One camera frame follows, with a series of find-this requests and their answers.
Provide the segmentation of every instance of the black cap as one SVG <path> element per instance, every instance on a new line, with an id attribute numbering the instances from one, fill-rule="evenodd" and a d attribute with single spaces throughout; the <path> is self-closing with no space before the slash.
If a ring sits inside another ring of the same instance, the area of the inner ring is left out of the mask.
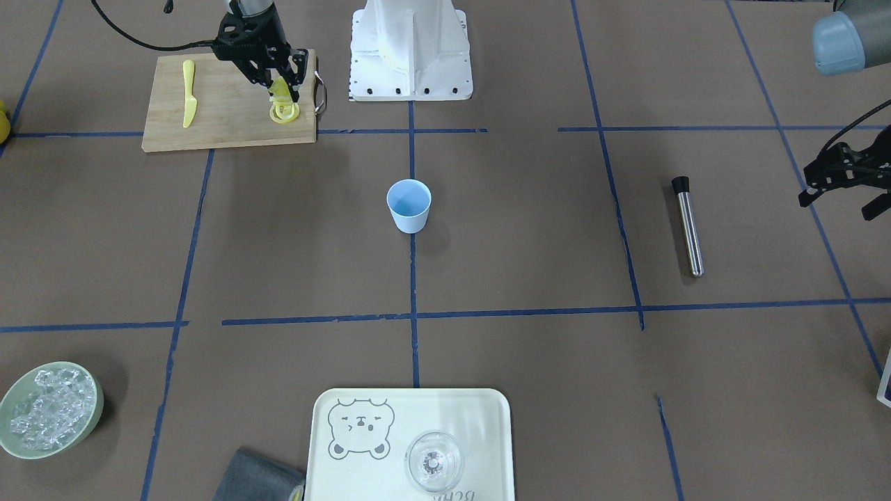
<path id="1" fill-rule="evenodd" d="M 671 186 L 674 188 L 674 194 L 690 192 L 690 178 L 687 176 L 678 176 L 671 180 Z"/>

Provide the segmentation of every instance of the white tray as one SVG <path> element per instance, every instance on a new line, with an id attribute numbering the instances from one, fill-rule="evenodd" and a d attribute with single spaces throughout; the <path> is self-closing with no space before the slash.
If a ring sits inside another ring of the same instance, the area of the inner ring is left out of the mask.
<path id="1" fill-rule="evenodd" d="M 461 449 L 463 473 L 450 491 L 425 492 L 407 472 L 409 447 L 428 431 L 452 435 Z M 334 389 L 316 400 L 307 501 L 430 499 L 514 501 L 511 408 L 504 395 Z"/>

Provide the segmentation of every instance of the metal tube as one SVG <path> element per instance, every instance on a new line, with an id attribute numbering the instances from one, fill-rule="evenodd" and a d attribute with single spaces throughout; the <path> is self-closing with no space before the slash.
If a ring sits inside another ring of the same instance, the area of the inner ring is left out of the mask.
<path id="1" fill-rule="evenodd" d="M 681 206 L 681 220 L 683 222 L 683 235 L 687 241 L 687 257 L 690 259 L 690 273 L 699 278 L 705 274 L 702 266 L 702 251 L 699 249 L 699 234 L 696 231 L 696 219 L 693 218 L 693 209 L 690 204 L 690 179 L 681 176 L 672 180 L 674 193 L 677 194 L 678 203 Z"/>

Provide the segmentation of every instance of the cartoon bear face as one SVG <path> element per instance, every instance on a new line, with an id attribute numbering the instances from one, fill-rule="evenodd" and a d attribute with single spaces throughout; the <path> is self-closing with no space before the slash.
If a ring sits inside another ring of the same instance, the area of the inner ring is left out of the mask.
<path id="1" fill-rule="evenodd" d="M 351 452 L 367 452 L 374 459 L 389 454 L 390 426 L 393 425 L 393 407 L 383 401 L 375 404 L 370 400 L 352 400 L 337 405 L 328 413 L 333 440 L 328 453 L 334 459 L 343 459 Z"/>

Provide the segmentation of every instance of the light green bowl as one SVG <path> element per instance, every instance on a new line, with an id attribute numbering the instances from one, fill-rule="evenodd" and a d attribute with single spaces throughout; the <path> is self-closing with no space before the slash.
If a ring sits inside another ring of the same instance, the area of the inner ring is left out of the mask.
<path id="1" fill-rule="evenodd" d="M 14 435 L 10 431 L 10 421 L 12 420 L 12 410 L 18 405 L 22 400 L 28 398 L 28 395 L 32 392 L 40 391 L 40 387 L 37 386 L 37 383 L 34 382 L 34 376 L 37 375 L 38 371 L 46 370 L 46 371 L 55 371 L 59 369 L 78 369 L 78 371 L 86 374 L 86 377 L 94 383 L 95 394 L 94 394 L 94 402 L 92 414 L 90 414 L 89 419 L 86 422 L 86 426 L 83 430 L 80 431 L 77 435 L 71 437 L 68 443 L 62 445 L 60 448 L 55 450 L 29 450 L 21 446 L 21 436 Z M 53 454 L 59 454 L 63 450 L 67 450 L 69 448 L 77 445 L 80 440 L 86 438 L 87 435 L 90 434 L 90 431 L 93 431 L 96 423 L 99 422 L 99 416 L 102 415 L 102 388 L 99 386 L 99 382 L 95 380 L 92 374 L 87 371 L 84 367 L 80 365 L 73 364 L 71 362 L 51 362 L 49 364 L 41 365 L 36 369 L 30 371 L 29 373 L 23 375 L 15 384 L 6 392 L 6 395 L 3 397 L 3 400 L 0 401 L 0 446 L 3 446 L 3 449 L 6 452 L 12 454 L 13 456 L 20 457 L 21 459 L 43 459 L 44 457 L 52 456 Z"/>

